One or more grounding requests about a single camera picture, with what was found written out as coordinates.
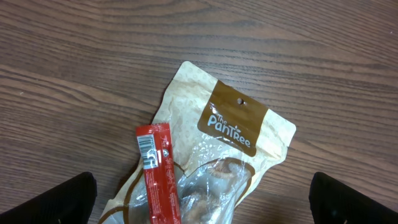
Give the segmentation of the beige snack pouch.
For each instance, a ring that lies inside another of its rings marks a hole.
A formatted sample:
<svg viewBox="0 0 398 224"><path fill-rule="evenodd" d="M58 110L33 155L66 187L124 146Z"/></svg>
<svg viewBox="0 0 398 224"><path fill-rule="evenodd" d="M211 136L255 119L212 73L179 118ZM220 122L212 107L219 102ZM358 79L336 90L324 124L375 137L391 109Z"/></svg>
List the beige snack pouch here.
<svg viewBox="0 0 398 224"><path fill-rule="evenodd" d="M189 61L151 124L169 123L181 223L231 223L266 171L283 162L293 123ZM143 160L109 200L101 223L151 223Z"/></svg>

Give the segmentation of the red stick sachet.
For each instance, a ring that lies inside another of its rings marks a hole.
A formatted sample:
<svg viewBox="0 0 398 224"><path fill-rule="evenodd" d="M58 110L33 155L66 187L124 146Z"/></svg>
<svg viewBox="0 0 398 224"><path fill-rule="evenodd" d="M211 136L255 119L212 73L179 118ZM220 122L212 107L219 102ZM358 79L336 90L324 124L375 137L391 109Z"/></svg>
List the red stick sachet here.
<svg viewBox="0 0 398 224"><path fill-rule="evenodd" d="M169 123L136 128L152 224L181 224Z"/></svg>

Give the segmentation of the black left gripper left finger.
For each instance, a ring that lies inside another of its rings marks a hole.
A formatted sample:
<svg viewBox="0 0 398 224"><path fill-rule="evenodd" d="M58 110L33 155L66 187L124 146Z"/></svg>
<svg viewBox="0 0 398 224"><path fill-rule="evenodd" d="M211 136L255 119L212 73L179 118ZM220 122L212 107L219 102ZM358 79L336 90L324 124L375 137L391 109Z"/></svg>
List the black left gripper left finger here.
<svg viewBox="0 0 398 224"><path fill-rule="evenodd" d="M1 214L1 223L87 224L97 196L91 172L81 174Z"/></svg>

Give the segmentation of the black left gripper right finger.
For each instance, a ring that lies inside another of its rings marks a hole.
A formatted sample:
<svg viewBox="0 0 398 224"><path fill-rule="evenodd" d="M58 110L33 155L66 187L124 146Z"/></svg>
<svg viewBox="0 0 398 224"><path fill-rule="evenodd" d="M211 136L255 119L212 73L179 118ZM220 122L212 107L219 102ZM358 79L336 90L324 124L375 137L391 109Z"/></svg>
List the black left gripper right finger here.
<svg viewBox="0 0 398 224"><path fill-rule="evenodd" d="M314 174L308 199L315 224L397 224L397 212L323 172Z"/></svg>

